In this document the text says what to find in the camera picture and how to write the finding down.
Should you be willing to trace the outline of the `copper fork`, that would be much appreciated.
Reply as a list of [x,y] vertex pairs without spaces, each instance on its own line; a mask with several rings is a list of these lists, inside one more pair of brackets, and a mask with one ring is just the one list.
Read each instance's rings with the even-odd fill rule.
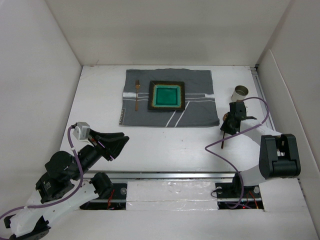
[[135,111],[138,111],[138,109],[139,109],[139,103],[138,103],[139,89],[140,89],[140,81],[137,79],[137,80],[135,81],[135,90],[136,90]]

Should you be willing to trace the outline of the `copper spoon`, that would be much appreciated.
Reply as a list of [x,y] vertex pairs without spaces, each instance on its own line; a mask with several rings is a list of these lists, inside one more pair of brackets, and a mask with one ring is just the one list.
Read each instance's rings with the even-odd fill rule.
[[[223,122],[225,122],[226,121],[226,119],[227,119],[227,117],[228,117],[228,113],[226,113],[224,116],[223,116]],[[221,142],[221,149],[223,149],[224,148],[224,139],[225,139],[225,135],[226,135],[226,133],[223,131],[223,135],[222,135],[222,142]]]

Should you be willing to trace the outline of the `green square plate dark rim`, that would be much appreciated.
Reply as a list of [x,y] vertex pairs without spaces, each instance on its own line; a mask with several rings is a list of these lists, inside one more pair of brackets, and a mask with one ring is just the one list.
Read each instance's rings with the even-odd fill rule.
[[150,81],[147,108],[151,111],[184,111],[186,108],[185,83],[183,81]]

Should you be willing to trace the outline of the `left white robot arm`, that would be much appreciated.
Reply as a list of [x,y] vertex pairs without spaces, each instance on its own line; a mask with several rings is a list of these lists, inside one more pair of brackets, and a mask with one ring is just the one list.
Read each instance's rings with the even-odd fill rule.
[[71,153],[52,155],[26,204],[1,215],[11,230],[9,239],[40,240],[64,215],[91,200],[112,198],[114,186],[106,173],[98,172],[89,181],[84,180],[84,174],[100,158],[115,160],[129,137],[122,132],[97,132],[77,123],[68,128],[67,139]]

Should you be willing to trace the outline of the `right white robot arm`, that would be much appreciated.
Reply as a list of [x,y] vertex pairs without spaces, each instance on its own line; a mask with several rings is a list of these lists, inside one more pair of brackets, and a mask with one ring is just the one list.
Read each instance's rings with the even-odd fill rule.
[[244,102],[231,102],[229,112],[220,128],[234,137],[241,134],[259,145],[258,164],[248,170],[236,173],[232,179],[231,191],[243,197],[250,187],[271,179],[294,178],[301,173],[301,163],[296,137],[272,130],[255,117],[247,116]]

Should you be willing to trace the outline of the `grey striped placemat cloth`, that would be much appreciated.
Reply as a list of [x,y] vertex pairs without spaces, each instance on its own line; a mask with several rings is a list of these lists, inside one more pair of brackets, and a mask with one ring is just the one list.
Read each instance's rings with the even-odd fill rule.
[[119,124],[159,128],[219,126],[212,72],[128,69]]

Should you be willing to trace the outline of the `white cup with copper bands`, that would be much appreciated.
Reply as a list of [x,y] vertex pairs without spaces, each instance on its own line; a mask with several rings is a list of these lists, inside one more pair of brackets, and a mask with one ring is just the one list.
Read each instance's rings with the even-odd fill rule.
[[249,90],[247,87],[243,85],[237,85],[234,88],[234,91],[231,95],[231,101],[232,102],[242,101],[247,97],[248,94],[249,94]]

